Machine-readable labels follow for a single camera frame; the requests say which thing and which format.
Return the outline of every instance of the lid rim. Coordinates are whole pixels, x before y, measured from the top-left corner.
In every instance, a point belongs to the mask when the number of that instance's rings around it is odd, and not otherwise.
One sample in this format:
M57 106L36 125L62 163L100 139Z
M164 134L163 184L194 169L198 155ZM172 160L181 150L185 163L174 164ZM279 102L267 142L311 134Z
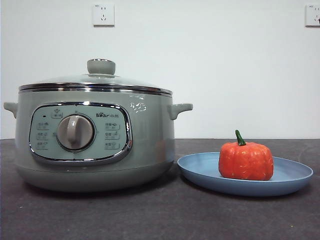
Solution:
M147 91L162 94L172 95L172 91L151 87L151 86L140 86L140 85L129 85L129 84L116 84L116 83L95 83L95 82L52 82L52 83L33 83L21 85L19 91L32 90L32 89L59 89L59 88L90 88L90 89L117 89L117 90L134 90L134 91Z

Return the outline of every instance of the blue plate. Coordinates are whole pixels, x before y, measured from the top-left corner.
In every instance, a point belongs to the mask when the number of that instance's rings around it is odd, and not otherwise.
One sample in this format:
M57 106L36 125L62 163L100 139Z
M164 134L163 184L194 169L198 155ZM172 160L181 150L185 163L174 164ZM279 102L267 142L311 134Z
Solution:
M313 170L296 161L273 157L273 176L268 181L231 179L219 172L219 152L203 152L181 157L177 164L194 184L226 194L266 197L294 193L311 179Z

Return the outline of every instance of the cooker base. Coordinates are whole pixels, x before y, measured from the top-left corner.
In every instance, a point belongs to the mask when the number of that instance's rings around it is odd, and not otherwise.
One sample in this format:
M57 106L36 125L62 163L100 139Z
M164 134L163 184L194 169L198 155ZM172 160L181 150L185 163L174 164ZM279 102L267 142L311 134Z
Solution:
M85 193L123 189L144 184L169 170L173 161L155 165L99 172L47 172L16 166L29 184L60 192Z

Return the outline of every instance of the pot handle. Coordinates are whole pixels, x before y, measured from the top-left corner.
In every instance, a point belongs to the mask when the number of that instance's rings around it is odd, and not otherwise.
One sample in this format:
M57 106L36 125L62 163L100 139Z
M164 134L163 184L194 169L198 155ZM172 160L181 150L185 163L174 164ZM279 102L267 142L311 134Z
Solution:
M17 118L17 111L18 111L18 103L16 102L5 102L3 104L3 108L13 113L14 118Z
M192 103L173 104L168 106L168 111L171 120L176 120L179 113L190 111L194 108Z

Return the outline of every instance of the brand logo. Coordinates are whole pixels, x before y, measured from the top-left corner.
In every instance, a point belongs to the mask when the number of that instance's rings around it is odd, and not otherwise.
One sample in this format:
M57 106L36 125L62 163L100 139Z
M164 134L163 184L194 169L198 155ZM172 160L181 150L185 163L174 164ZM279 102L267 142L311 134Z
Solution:
M119 118L118 114L104 114L103 112L98 112L95 116L97 118Z

